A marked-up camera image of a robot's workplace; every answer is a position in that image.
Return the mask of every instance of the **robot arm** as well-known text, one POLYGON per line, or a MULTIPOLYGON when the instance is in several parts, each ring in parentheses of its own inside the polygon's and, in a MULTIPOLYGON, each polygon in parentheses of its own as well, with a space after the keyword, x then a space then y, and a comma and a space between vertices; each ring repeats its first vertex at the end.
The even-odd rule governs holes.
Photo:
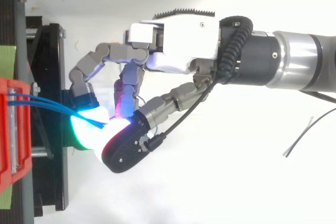
POLYGON ((277 31, 252 31, 249 19, 215 19, 214 13, 174 10, 153 20, 133 24, 125 45, 100 44, 70 72, 74 105, 97 106, 87 81, 105 61, 127 63, 115 84, 117 116, 130 124, 102 152, 103 162, 116 173, 128 170, 159 146, 147 132, 169 114, 191 108, 206 99, 205 91, 223 84, 267 86, 301 91, 336 91, 334 37, 277 31), (193 81, 155 97, 138 109, 136 96, 144 70, 194 73, 193 81))

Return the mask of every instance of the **red plastic bin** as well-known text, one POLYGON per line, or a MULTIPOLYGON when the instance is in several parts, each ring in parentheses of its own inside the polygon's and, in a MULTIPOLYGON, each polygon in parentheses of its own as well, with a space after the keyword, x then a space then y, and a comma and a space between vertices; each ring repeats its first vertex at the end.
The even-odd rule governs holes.
MULTIPOLYGON (((30 94, 28 84, 0 78, 0 193, 7 186, 25 176, 32 168, 30 107, 17 106, 17 166, 16 173, 12 174, 7 96, 9 88, 14 88, 16 93, 30 94)), ((29 100, 26 97, 15 98, 21 101, 29 100)))

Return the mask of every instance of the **white wall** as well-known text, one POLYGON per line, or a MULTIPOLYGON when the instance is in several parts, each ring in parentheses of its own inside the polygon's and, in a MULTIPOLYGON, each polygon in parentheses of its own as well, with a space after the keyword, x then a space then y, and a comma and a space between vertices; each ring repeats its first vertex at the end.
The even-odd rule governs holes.
MULTIPOLYGON (((256 30, 336 31, 334 0, 28 0, 26 12, 66 29, 69 71, 98 43, 121 41, 131 23, 176 7, 245 15, 256 30)), ((109 65, 93 81, 111 113, 118 74, 118 66, 109 65)), ((140 95, 149 100, 191 79, 146 73, 140 95)), ((310 117, 330 108, 295 91, 217 86, 126 173, 110 172, 91 151, 70 148, 69 207, 45 208, 36 223, 335 223, 336 115, 317 124, 289 159, 282 156, 310 117)))

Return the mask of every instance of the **green tape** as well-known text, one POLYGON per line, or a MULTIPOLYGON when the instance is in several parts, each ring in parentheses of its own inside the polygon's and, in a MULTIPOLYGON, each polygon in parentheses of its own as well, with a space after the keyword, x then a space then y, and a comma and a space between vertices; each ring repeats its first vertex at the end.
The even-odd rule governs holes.
POLYGON ((0 209, 10 209, 11 204, 12 204, 12 185, 9 185, 0 194, 0 209))
MULTIPOLYGON (((0 77, 13 79, 16 46, 0 46, 0 77)), ((0 209, 10 209, 12 185, 0 194, 0 209)))
POLYGON ((13 79, 16 46, 0 46, 0 77, 13 79))

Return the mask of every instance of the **blue cable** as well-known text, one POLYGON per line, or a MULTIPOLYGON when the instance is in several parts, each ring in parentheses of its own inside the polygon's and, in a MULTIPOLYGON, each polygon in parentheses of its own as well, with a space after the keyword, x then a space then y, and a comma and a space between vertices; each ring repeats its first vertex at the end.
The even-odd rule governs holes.
POLYGON ((66 107, 66 106, 64 106, 61 103, 55 102, 55 101, 50 100, 50 99, 46 99, 46 98, 42 98, 42 97, 37 97, 37 96, 31 95, 31 94, 20 94, 20 93, 13 93, 13 94, 11 94, 11 93, 9 93, 8 96, 10 96, 10 97, 29 97, 29 98, 32 98, 32 99, 35 99, 35 100, 40 100, 40 101, 43 101, 43 102, 47 102, 47 103, 50 103, 50 104, 58 105, 58 106, 61 106, 61 107, 65 108, 65 109, 70 109, 71 110, 71 108, 66 107))
POLYGON ((95 120, 91 120, 88 118, 85 118, 84 116, 78 114, 76 111, 71 110, 69 108, 65 109, 58 105, 48 104, 44 102, 35 102, 35 101, 9 101, 9 106, 18 106, 18 105, 26 105, 26 106, 36 106, 39 108, 47 109, 47 110, 53 110, 59 113, 67 114, 67 115, 73 115, 80 119, 86 120, 87 122, 91 123, 92 125, 102 129, 104 127, 104 124, 101 122, 97 122, 95 120))
MULTIPOLYGON (((42 98, 42 97, 37 97, 35 95, 30 95, 30 94, 20 94, 20 93, 13 93, 13 94, 8 94, 8 96, 14 96, 14 97, 29 97, 29 98, 32 98, 32 99, 35 99, 35 100, 40 100, 40 101, 43 101, 43 102, 47 102, 47 103, 50 103, 50 104, 54 104, 54 105, 57 105, 57 106, 60 106, 66 110, 70 110, 71 113, 76 113, 76 111, 72 110, 71 108, 69 107, 66 107, 64 106, 63 104, 61 103, 58 103, 58 102, 55 102, 53 100, 50 100, 50 99, 46 99, 46 98, 42 98)), ((89 123, 93 123, 93 122, 97 122, 98 124, 101 124, 103 126, 105 126, 104 123, 102 122, 98 122, 98 121, 95 121, 95 120, 92 120, 92 119, 88 119, 88 118, 85 118, 86 121, 88 121, 89 123)))

